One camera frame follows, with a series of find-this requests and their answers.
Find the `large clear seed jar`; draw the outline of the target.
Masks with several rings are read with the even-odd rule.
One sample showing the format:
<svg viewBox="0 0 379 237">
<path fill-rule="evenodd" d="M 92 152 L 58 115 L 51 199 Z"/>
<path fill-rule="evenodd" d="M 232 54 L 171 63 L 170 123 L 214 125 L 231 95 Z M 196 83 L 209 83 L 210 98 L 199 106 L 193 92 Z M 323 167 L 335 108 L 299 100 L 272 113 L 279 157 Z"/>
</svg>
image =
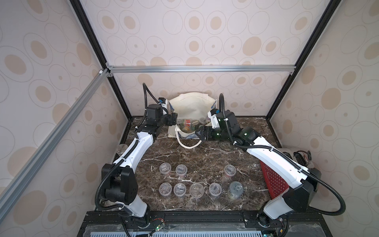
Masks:
<svg viewBox="0 0 379 237">
<path fill-rule="evenodd" d="M 229 199 L 237 200 L 242 196 L 243 192 L 244 192 L 243 185 L 238 181 L 234 181 L 230 183 L 227 195 Z"/>
</svg>

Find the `cream canvas starry night bag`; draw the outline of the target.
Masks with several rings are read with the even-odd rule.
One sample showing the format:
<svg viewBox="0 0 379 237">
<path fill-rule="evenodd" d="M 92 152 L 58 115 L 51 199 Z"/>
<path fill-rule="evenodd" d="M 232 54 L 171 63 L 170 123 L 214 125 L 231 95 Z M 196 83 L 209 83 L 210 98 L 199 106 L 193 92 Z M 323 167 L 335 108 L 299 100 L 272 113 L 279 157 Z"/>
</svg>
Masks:
<svg viewBox="0 0 379 237">
<path fill-rule="evenodd" d="M 168 127 L 168 136 L 176 138 L 179 145 L 185 149 L 199 146 L 201 141 L 193 146 L 186 146 L 181 139 L 197 139 L 195 131 L 202 124 L 211 125 L 209 112 L 216 108 L 217 100 L 205 93 L 189 92 L 170 99 L 169 103 L 178 117 L 176 125 Z"/>
</svg>

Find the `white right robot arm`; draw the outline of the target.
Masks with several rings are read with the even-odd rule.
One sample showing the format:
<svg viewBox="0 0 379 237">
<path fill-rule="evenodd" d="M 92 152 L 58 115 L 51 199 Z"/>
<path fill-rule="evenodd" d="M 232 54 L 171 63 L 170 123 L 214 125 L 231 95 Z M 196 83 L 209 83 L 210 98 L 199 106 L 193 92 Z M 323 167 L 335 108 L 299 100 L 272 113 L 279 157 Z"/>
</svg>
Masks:
<svg viewBox="0 0 379 237">
<path fill-rule="evenodd" d="M 219 107 L 212 109 L 211 125 L 203 126 L 195 133 L 201 141 L 227 141 L 248 154 L 258 158 L 275 171 L 289 186 L 282 194 L 269 200 L 257 214 L 261 225 L 290 212 L 303 213 L 308 210 L 320 214 L 338 216 L 345 212 L 346 204 L 342 196 L 329 184 L 321 180 L 318 169 L 309 169 L 272 146 L 251 127 L 241 128 L 235 114 L 225 109 L 223 94 L 219 96 Z M 318 186 L 328 189 L 339 201 L 336 211 L 324 211 L 310 205 Z"/>
</svg>

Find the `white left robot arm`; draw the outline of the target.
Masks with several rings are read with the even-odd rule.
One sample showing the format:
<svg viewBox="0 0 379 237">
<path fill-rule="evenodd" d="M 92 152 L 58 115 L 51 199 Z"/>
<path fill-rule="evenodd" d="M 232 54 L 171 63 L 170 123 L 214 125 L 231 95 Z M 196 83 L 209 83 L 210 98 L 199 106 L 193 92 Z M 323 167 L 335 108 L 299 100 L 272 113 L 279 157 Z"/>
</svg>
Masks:
<svg viewBox="0 0 379 237">
<path fill-rule="evenodd" d="M 116 161 L 102 167 L 102 180 L 94 198 L 99 211 L 118 208 L 138 218 L 145 217 L 148 211 L 148 205 L 138 196 L 136 168 L 162 128 L 176 125 L 178 115 L 171 110 L 167 99 L 155 98 L 145 83 L 143 93 L 145 110 L 134 140 Z"/>
</svg>

